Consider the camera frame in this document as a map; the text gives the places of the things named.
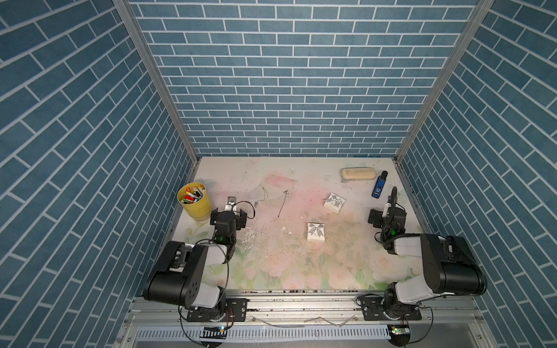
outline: brick wallpaper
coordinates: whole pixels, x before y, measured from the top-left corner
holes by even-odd
[[[137,1],[201,155],[392,156],[476,0]]]
[[[105,347],[189,172],[111,0],[0,2],[0,347]]]
[[[501,347],[557,346],[556,17],[496,0],[403,160],[433,230],[473,245]]]

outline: yellow cup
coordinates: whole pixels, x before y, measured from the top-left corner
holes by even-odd
[[[197,202],[191,204],[182,203],[182,198],[184,198],[187,189],[189,189],[190,192],[193,193],[194,186],[200,190],[201,183],[189,183],[186,186],[182,187],[180,191],[178,191],[178,195],[177,195],[178,202],[180,202],[180,204],[184,207],[185,211],[188,212],[189,216],[191,216],[195,221],[209,220],[209,218],[211,217],[211,210],[213,210],[213,203],[209,198],[207,188],[205,189],[205,194],[203,195],[203,198],[201,198]]]

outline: vape device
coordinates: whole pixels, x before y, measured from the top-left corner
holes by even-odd
[[[377,178],[377,181],[375,182],[375,187],[373,188],[373,193],[372,193],[373,198],[379,198],[379,196],[381,195],[381,191],[383,191],[383,187],[385,186],[386,179],[387,179],[387,171],[384,170],[381,173],[381,176],[379,176]]]

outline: table surface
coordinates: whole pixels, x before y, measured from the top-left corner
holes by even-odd
[[[371,196],[375,179],[341,183],[342,168],[361,166],[389,173],[379,199]],[[230,289],[383,290],[422,272],[419,258],[388,254],[374,240],[379,229],[368,224],[369,209],[383,210],[395,185],[407,232],[422,231],[391,159],[203,157],[194,181],[207,187],[219,211],[228,196],[254,203],[265,197],[263,188],[268,193],[237,232]],[[323,206],[330,193],[346,199],[339,214]],[[238,207],[252,216],[249,204]],[[307,240],[308,222],[325,224],[325,242]],[[213,231],[183,210],[172,240],[193,244]],[[224,286],[226,273],[226,265],[206,267],[203,282]]]

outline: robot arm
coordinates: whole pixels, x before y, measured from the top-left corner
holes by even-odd
[[[394,187],[384,212],[372,209],[369,223],[380,228],[379,243],[390,254],[421,257],[423,273],[389,284],[383,309],[391,318],[410,313],[425,300],[444,295],[481,295],[486,278],[463,237],[406,233],[406,212],[397,205]]]
[[[143,291],[146,300],[184,307],[213,308],[220,289],[201,282],[203,269],[225,262],[226,246],[170,241],[164,247]],[[183,267],[181,272],[170,268]]]
[[[205,308],[207,316],[224,314],[225,289],[204,284],[201,278],[206,266],[228,263],[234,255],[236,231],[246,226],[247,219],[246,212],[236,211],[235,200],[229,197],[229,204],[223,212],[217,209],[211,212],[210,224],[215,230],[208,243],[167,243],[145,285],[143,297],[146,300]],[[181,272],[170,270],[181,267]]]

